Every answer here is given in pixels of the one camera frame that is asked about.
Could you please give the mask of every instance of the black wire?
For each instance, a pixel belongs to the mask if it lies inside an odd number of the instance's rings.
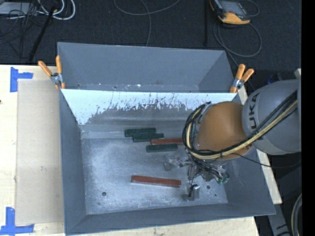
[[[238,154],[238,153],[231,153],[231,154],[238,155],[238,156],[240,156],[240,157],[242,157],[242,158],[244,158],[244,159],[246,159],[246,160],[249,160],[249,161],[251,161],[251,162],[253,162],[253,163],[260,164],[260,165],[262,165],[262,166],[266,166],[266,167],[269,167],[269,168],[272,168],[272,169],[286,169],[286,168],[292,168],[292,167],[295,167],[295,166],[299,165],[299,164],[302,162],[302,160],[300,159],[297,163],[294,163],[294,164],[291,164],[291,165],[287,165],[287,166],[271,166],[271,165],[267,165],[267,164],[260,163],[260,162],[258,162],[258,161],[255,161],[255,160],[253,160],[253,159],[250,159],[250,158],[245,157],[245,156],[243,156],[243,155],[240,155],[240,154]]]

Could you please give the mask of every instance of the green block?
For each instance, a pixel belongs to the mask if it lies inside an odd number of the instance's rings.
[[[155,128],[137,128],[137,129],[126,129],[125,137],[132,137],[138,134],[151,134],[156,133],[157,130]]]
[[[160,139],[160,138],[164,138],[164,134],[157,134],[157,133],[135,134],[132,137],[134,143],[149,142],[152,139]]]
[[[174,151],[178,149],[177,144],[160,144],[160,145],[147,145],[147,152],[165,152]]]

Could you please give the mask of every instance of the bin floor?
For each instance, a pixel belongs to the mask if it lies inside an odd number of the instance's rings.
[[[147,153],[149,142],[134,143],[132,138],[82,139],[82,156],[87,214],[112,213],[139,209],[184,207],[227,203],[224,185],[215,180],[200,185],[200,198],[185,201],[190,187],[188,166],[164,168],[168,157],[187,159],[184,146],[177,151]],[[179,188],[131,183],[132,175],[171,178],[182,181]]]

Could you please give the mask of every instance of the blue tape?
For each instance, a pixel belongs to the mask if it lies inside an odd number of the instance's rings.
[[[33,78],[32,73],[19,73],[18,69],[11,67],[11,80],[10,80],[10,92],[17,92],[18,90],[18,79],[31,79]]]
[[[15,234],[27,234],[34,231],[34,224],[29,226],[15,226],[15,209],[7,207],[5,211],[5,226],[1,226],[0,235],[15,236]]]

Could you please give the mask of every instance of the black carpet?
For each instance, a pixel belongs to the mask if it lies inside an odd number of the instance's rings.
[[[31,2],[39,8],[37,0],[8,1]],[[53,0],[40,1],[47,9],[53,4]],[[64,1],[65,8],[58,16],[69,17],[73,7],[70,0]],[[20,19],[0,15],[0,64],[37,64],[42,60],[55,65],[58,42],[211,50],[223,50],[224,44],[229,50],[233,74],[240,63],[255,70],[246,83],[248,94],[266,85],[272,76],[294,79],[294,72],[301,68],[302,0],[241,0],[249,15],[257,15],[251,17],[251,24],[232,29],[223,28],[208,8],[207,46],[204,0],[74,0],[74,3],[73,18],[50,21],[31,61],[31,50],[47,15]]]

